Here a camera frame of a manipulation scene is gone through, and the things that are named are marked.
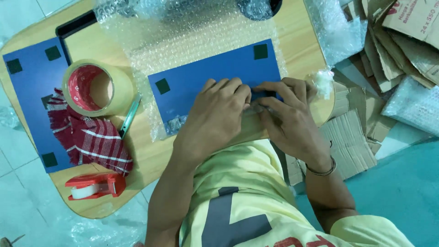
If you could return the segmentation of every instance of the wooden table surface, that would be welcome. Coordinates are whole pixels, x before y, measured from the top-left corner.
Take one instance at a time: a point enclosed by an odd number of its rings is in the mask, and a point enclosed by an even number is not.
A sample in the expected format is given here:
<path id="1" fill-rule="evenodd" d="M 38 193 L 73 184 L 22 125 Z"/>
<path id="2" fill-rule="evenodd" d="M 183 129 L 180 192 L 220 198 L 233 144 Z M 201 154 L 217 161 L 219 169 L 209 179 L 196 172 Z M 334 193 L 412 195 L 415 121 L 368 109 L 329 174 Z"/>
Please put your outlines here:
<path id="1" fill-rule="evenodd" d="M 1 49 L 1 54 L 7 54 L 54 38 L 57 26 L 92 9 L 93 4 L 92 0 L 83 0 L 33 24 L 12 37 Z M 283 1 L 281 9 L 273 17 L 273 20 L 277 26 L 280 49 L 286 61 L 289 77 L 303 79 L 307 74 L 325 68 L 326 64 L 320 46 L 302 0 Z M 130 62 L 122 48 L 103 33 L 98 23 L 70 36 L 65 41 L 72 62 L 83 58 L 92 58 L 121 68 L 128 68 L 127 74 L 131 73 Z M 0 62 L 0 80 L 6 95 L 32 140 L 3 58 Z M 321 126 L 329 118 L 334 102 L 334 93 L 331 94 L 329 100 L 314 100 L 311 112 L 318 126 Z M 123 117 L 113 116 L 110 119 L 116 127 L 122 125 Z M 71 193 L 70 188 L 64 187 L 65 182 L 77 175 L 108 171 L 98 164 L 85 164 L 49 174 L 62 199 L 74 212 L 86 218 L 106 217 L 160 177 L 171 155 L 175 137 L 152 142 L 147 122 L 148 117 L 145 113 L 137 114 L 125 138 L 125 144 L 133 156 L 135 164 L 133 171 L 126 178 L 127 188 L 121 196 L 117 198 L 104 196 L 99 199 L 79 201 L 67 199 Z M 231 145 L 268 138 L 266 130 L 260 125 L 257 116 L 244 118 L 242 125 L 242 133 L 231 142 Z"/>

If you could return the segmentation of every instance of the red striped cloth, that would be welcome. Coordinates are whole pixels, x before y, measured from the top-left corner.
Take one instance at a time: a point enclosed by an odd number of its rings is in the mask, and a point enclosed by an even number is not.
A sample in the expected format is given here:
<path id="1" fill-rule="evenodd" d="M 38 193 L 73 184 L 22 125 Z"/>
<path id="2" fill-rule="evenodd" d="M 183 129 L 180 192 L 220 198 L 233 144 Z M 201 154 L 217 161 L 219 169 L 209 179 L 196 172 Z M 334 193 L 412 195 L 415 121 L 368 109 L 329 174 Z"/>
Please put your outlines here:
<path id="1" fill-rule="evenodd" d="M 67 150 L 72 164 L 95 162 L 124 177 L 133 169 L 133 159 L 109 120 L 89 118 L 75 112 L 58 88 L 55 88 L 47 108 L 50 128 Z"/>

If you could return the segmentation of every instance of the blue panel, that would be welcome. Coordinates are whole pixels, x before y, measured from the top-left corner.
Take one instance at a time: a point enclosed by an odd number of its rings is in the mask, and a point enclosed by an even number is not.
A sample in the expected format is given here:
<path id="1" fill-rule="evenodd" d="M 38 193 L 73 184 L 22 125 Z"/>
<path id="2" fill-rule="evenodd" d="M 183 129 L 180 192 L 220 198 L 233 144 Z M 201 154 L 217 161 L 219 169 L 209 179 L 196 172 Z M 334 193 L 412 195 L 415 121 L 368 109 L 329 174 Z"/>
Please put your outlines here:
<path id="1" fill-rule="evenodd" d="M 61 57 L 49 61 L 45 50 L 53 46 L 58 48 Z M 53 94 L 55 87 L 61 87 L 62 77 L 68 68 L 59 38 L 46 40 L 3 56 L 5 62 L 14 59 L 19 59 L 23 70 L 9 73 L 9 76 L 38 154 L 42 158 L 43 154 L 54 153 L 58 163 L 56 166 L 45 167 L 46 172 L 73 167 L 66 150 L 50 129 L 47 110 L 41 100 Z"/>
<path id="2" fill-rule="evenodd" d="M 266 44 L 268 57 L 255 60 L 254 46 Z M 280 81 L 271 39 L 148 76 L 162 121 L 188 114 L 207 79 L 239 77 L 250 87 Z M 166 79 L 170 90 L 160 94 L 156 82 Z"/>

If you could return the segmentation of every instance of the finger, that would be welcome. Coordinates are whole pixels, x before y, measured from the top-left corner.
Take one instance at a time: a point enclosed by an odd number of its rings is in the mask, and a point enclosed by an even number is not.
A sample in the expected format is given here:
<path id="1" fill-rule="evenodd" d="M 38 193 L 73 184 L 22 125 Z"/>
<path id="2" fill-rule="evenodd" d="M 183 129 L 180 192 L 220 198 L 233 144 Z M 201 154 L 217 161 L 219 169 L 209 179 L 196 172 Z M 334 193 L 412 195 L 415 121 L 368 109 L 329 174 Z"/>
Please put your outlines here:
<path id="1" fill-rule="evenodd" d="M 316 86 L 306 82 L 306 101 L 308 102 L 308 105 L 313 101 L 316 95 L 317 95 Z"/>
<path id="2" fill-rule="evenodd" d="M 212 87 L 212 89 L 214 91 L 218 91 L 219 89 L 223 88 L 228 82 L 229 79 L 227 78 L 221 79 L 215 86 Z"/>
<path id="3" fill-rule="evenodd" d="M 253 88 L 253 90 L 256 92 L 263 90 L 277 92 L 284 99 L 284 102 L 290 106 L 295 106 L 299 102 L 291 89 L 283 82 L 264 81 L 261 85 Z"/>
<path id="4" fill-rule="evenodd" d="M 229 80 L 229 82 L 223 87 L 223 90 L 227 90 L 228 92 L 233 94 L 241 85 L 242 85 L 241 79 L 235 77 Z"/>
<path id="5" fill-rule="evenodd" d="M 270 107 L 271 109 L 278 112 L 280 116 L 282 116 L 284 112 L 288 110 L 288 105 L 276 99 L 275 97 L 259 98 L 256 100 L 256 102 L 258 102 L 258 104 L 262 106 Z"/>
<path id="6" fill-rule="evenodd" d="M 293 90 L 298 100 L 306 103 L 306 82 L 304 80 L 285 77 L 281 81 Z"/>
<path id="7" fill-rule="evenodd" d="M 242 104 L 244 106 L 245 104 L 250 104 L 250 99 L 252 98 L 252 90 L 250 90 L 250 87 L 248 85 L 241 84 L 236 89 L 235 95 L 239 99 L 243 99 Z"/>
<path id="8" fill-rule="evenodd" d="M 214 79 L 209 79 L 206 81 L 206 83 L 203 86 L 203 89 L 201 89 L 201 92 L 205 92 L 212 88 L 215 85 L 216 81 Z"/>
<path id="9" fill-rule="evenodd" d="M 271 139 L 276 140 L 282 136 L 279 127 L 274 123 L 273 118 L 267 109 L 264 109 L 259 113 L 259 118 L 264 128 L 267 129 L 268 135 Z"/>

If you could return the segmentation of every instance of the bubble wrap pile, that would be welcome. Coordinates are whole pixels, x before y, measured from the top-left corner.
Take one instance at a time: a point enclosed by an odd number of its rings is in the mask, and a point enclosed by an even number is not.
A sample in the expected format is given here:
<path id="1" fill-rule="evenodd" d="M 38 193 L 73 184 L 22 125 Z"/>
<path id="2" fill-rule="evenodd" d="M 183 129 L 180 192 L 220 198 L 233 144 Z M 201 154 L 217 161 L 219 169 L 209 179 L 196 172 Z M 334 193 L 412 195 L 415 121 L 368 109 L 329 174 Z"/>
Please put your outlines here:
<path id="1" fill-rule="evenodd" d="M 429 90 L 406 76 L 381 114 L 439 136 L 439 87 Z"/>
<path id="2" fill-rule="evenodd" d="M 153 141 L 175 133 L 185 117 L 165 129 L 148 75 L 269 38 L 281 77 L 288 75 L 268 0 L 97 0 L 94 12 L 131 62 Z"/>
<path id="3" fill-rule="evenodd" d="M 336 63 L 364 48 L 367 21 L 348 22 L 338 0 L 304 0 L 326 64 Z"/>

